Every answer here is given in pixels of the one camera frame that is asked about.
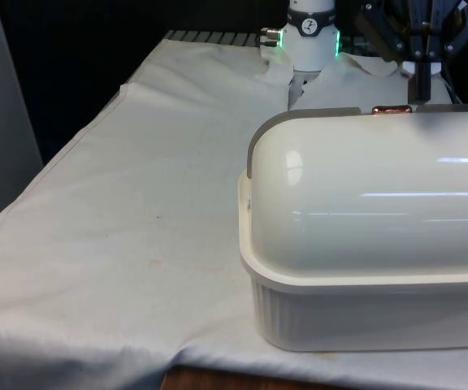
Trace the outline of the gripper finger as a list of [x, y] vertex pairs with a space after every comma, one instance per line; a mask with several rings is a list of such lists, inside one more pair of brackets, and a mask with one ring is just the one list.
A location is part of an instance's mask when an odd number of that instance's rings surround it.
[[424, 21], [424, 1], [369, 1], [357, 15], [357, 28], [384, 61], [414, 65], [409, 102], [425, 101]]
[[455, 92], [450, 63], [468, 43], [468, 2], [428, 1], [423, 10], [423, 101], [431, 99], [431, 78], [440, 73], [452, 102]]

